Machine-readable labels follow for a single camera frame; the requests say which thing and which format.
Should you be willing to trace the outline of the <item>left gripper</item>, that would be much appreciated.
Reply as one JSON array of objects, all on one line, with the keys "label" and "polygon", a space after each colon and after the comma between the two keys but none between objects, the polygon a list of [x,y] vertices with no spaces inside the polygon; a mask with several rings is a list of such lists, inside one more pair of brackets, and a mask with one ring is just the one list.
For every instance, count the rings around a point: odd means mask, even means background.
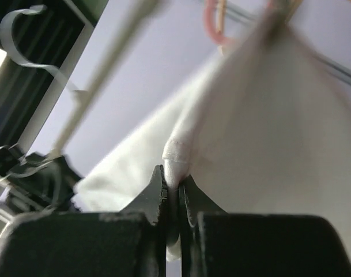
[{"label": "left gripper", "polygon": [[81,212],[72,201],[81,179],[64,156],[48,160],[37,152],[25,156],[17,145],[0,147],[0,186],[9,190],[0,200],[0,218],[46,209]]}]

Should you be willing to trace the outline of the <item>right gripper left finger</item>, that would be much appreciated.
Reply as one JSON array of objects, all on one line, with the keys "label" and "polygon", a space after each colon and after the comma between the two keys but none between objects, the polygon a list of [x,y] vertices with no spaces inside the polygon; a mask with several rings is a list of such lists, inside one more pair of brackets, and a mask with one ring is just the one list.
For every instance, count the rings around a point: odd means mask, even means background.
[{"label": "right gripper left finger", "polygon": [[120,212],[29,213],[0,236],[0,277],[165,276],[167,186],[161,165]]}]

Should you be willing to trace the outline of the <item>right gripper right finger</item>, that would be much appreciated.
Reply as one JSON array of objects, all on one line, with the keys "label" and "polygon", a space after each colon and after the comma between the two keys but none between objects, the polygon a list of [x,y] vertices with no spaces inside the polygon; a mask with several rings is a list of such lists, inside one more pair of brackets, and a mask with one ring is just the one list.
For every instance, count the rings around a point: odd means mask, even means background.
[{"label": "right gripper right finger", "polygon": [[178,218],[183,276],[351,276],[339,235],[321,217],[227,213],[187,177]]}]

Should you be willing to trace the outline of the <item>white garment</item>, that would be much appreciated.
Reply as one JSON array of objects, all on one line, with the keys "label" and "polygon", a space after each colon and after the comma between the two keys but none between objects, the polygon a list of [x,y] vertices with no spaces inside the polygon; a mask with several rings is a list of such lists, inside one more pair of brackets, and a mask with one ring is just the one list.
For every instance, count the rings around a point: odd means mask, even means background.
[{"label": "white garment", "polygon": [[163,164],[228,212],[313,214],[351,259],[351,103],[313,53],[264,16],[213,58],[76,185],[90,211],[118,211]]}]

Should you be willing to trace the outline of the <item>pink plastic hanger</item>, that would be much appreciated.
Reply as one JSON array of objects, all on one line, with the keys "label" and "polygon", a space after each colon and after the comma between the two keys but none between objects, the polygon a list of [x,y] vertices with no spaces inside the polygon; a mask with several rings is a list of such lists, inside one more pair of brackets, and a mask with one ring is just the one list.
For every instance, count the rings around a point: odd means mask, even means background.
[{"label": "pink plastic hanger", "polygon": [[226,8],[226,0],[207,0],[203,11],[203,23],[207,34],[216,45],[223,47],[236,43],[235,38],[224,35]]}]

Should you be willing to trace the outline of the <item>grey wire hanger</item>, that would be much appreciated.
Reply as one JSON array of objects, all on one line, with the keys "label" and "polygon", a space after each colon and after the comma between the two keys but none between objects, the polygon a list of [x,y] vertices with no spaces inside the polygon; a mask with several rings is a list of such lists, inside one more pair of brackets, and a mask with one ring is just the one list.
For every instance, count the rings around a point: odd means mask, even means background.
[{"label": "grey wire hanger", "polygon": [[17,49],[13,25],[21,16],[37,16],[45,5],[9,12],[0,23],[0,39],[12,61],[43,70],[53,81],[42,98],[18,143],[29,152],[43,146],[47,160],[63,154],[74,133],[98,97],[110,75],[147,19],[162,1],[109,1],[98,25],[84,26],[61,67],[31,62]]}]

